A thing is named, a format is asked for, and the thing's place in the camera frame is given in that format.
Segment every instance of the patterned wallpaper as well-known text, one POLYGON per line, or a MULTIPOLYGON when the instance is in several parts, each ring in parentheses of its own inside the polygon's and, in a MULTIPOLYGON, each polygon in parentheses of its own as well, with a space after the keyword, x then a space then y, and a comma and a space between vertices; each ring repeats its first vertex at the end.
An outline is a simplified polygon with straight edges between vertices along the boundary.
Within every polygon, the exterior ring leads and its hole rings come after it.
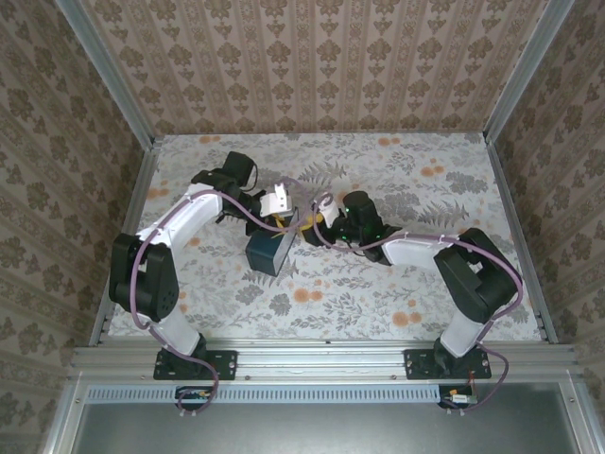
POLYGON ((481 131, 546 0, 84 0, 158 135, 481 131))
POLYGON ((52 1, 0 2, 0 452, 36 452, 142 151, 52 1))
POLYGON ((605 422, 605 1, 578 0, 496 143, 562 341, 605 422))

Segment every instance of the floral patterned surface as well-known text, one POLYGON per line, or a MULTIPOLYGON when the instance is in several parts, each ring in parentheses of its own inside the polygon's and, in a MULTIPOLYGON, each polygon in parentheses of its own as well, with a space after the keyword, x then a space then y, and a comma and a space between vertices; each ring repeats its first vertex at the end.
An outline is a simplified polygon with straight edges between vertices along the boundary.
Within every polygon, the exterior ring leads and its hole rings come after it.
MULTIPOLYGON (((483 140, 474 134, 276 134, 169 136, 147 194, 141 227, 183 193, 193 175, 220 166, 230 150, 259 167, 258 188, 281 175, 309 193, 331 185, 339 201, 362 189, 383 220, 411 232, 484 229, 518 268, 483 140)), ((301 194, 293 194, 298 206, 301 194)), ((177 257, 180 310, 207 337, 433 340, 455 306, 435 272, 385 267, 298 238, 279 276, 248 266, 242 220, 207 224, 177 257)), ((110 334, 141 334, 116 311, 110 334)), ((493 340, 538 340, 527 298, 499 322, 493 340)))

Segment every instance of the black mounting plate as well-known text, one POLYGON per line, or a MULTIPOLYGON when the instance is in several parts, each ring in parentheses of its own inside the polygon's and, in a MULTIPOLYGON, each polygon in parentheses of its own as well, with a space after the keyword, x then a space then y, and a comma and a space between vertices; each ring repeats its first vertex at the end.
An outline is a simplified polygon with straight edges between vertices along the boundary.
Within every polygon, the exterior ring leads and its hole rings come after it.
POLYGON ((445 375, 443 369, 435 361, 432 348, 417 348, 404 351, 404 365, 408 380, 428 379, 464 379, 468 380, 469 371, 473 372, 475 379, 492 378, 492 369, 488 354, 475 348, 467 353, 462 362, 451 375, 445 375))
MULTIPOLYGON (((235 380, 237 352, 235 350, 207 350, 204 361, 216 369, 221 381, 235 380)), ((174 356, 162 349, 155 360, 155 380, 212 380, 212 374, 201 364, 174 356)))

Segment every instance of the floor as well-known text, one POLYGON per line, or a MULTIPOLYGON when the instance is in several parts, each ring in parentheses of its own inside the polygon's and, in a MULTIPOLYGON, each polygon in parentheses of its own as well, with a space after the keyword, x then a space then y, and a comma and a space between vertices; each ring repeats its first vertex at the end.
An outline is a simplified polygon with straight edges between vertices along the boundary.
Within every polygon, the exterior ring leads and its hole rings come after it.
MULTIPOLYGON (((339 201, 365 190, 383 221, 410 232, 483 229, 519 270, 478 133, 168 136, 140 226, 163 214, 200 170, 221 166, 230 150, 258 164, 258 189, 288 175, 310 194, 329 185, 339 201)), ((302 195, 293 196, 302 206, 302 195)), ((376 265, 297 238, 275 278, 250 270, 247 241, 244 222, 227 218, 202 227, 176 259, 180 310, 207 338, 433 340, 454 312, 445 284, 432 271, 376 265)), ((118 307, 110 335, 142 333, 118 307)), ((540 338, 526 296, 487 339, 540 338)))

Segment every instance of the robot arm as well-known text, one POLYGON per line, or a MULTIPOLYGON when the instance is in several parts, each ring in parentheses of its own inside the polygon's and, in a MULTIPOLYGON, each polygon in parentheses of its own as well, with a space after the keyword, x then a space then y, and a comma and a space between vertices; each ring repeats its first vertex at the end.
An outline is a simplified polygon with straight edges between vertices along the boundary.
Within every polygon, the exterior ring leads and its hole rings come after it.
POLYGON ((231 152, 221 168, 202 170, 192 179, 185 194, 149 227, 135 236, 120 234, 113 243, 110 273, 110 298, 130 312, 130 285, 134 258, 143 242, 154 231, 137 272, 135 299, 138 319, 183 355, 191 356, 205 345, 205 339, 174 310, 179 298, 175 258, 187 241, 206 222, 220 213, 243 218, 240 210, 217 194, 194 195, 204 190, 220 191, 243 205, 256 218, 271 214, 287 215, 292 200, 284 186, 275 193, 264 191, 251 196, 240 188, 250 177, 254 162, 247 156, 231 152))
MULTIPOLYGON (((363 191, 347 194, 343 203, 346 215, 336 208, 333 200, 319 205, 322 214, 320 233, 329 242, 342 239, 364 246, 401 230, 382 222, 372 200, 363 191)), ((304 234, 308 242, 319 245, 314 232, 304 234)), ((509 261, 479 229, 469 229, 458 239, 491 253, 512 269, 509 261)), ((508 304, 517 292, 507 272, 485 256, 459 245, 404 236, 363 253, 371 261, 383 265, 417 266, 441 274, 457 308, 434 347, 435 360, 446 374, 456 369, 458 359, 467 355, 489 329, 493 314, 508 304)))

